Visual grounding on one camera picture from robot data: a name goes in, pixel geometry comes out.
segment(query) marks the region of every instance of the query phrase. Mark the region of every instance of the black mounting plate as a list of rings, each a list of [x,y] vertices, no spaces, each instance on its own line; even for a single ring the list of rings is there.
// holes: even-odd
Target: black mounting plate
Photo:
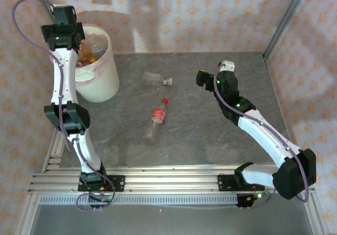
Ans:
[[[116,188],[116,192],[124,192],[125,187],[125,175],[107,175],[107,177],[112,181]],[[87,187],[84,184],[78,184],[78,192],[112,192],[112,187],[108,187],[105,190],[101,191],[99,188]]]
[[[217,176],[217,185],[219,186],[220,192],[226,191],[264,191],[264,186],[262,185],[252,185],[247,184],[242,187],[237,184],[233,174],[219,174]]]

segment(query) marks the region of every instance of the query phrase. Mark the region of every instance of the gray stone surface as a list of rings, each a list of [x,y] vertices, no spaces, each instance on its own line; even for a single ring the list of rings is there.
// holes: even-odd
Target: gray stone surface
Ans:
[[[120,89],[110,100],[90,103],[90,136],[108,168],[120,166],[271,162],[268,154],[221,113],[212,93],[195,84],[198,70],[217,71],[221,60],[235,63],[240,94],[286,136],[284,122],[261,53],[164,53],[115,55]],[[144,71],[173,78],[173,85],[146,86]],[[168,98],[167,117],[154,143],[143,139],[153,110]],[[63,152],[61,167],[79,167]]]

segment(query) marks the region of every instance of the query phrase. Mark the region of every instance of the white trash bin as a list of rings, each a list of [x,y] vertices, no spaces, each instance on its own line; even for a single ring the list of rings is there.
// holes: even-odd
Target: white trash bin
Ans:
[[[120,86],[109,35],[94,24],[83,25],[84,34],[104,35],[108,46],[105,54],[96,62],[77,67],[75,70],[76,90],[89,102],[104,102],[113,97]]]

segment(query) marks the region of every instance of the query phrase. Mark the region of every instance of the gray floor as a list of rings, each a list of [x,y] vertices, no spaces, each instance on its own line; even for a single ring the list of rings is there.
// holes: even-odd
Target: gray floor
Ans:
[[[261,53],[164,53],[115,55],[121,85],[103,103],[78,97],[91,116],[90,136],[104,165],[149,166],[271,162],[253,139],[221,113],[212,93],[195,84],[198,70],[217,71],[222,60],[235,63],[240,94],[286,136],[284,122]],[[142,84],[144,71],[173,78],[171,87]],[[166,122],[156,141],[142,135],[162,98],[168,98]],[[65,151],[61,167],[79,167]]]
[[[250,211],[172,206],[112,205],[98,212],[79,212],[73,205],[38,207],[31,235],[89,234],[312,234],[304,204],[276,195]]]

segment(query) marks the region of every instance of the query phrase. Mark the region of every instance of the patterned wallpaper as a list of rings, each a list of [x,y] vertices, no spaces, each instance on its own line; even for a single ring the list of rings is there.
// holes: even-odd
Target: patterned wallpaper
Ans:
[[[337,0],[304,0],[268,66],[292,140],[316,153],[316,190],[337,234]]]
[[[105,29],[114,53],[263,51],[290,0],[50,0]]]
[[[53,65],[23,40],[12,24],[17,0],[0,0],[0,234],[14,234],[33,172],[41,172],[53,128],[43,114],[50,103]],[[48,24],[39,3],[17,9],[23,32],[44,45],[40,25]]]

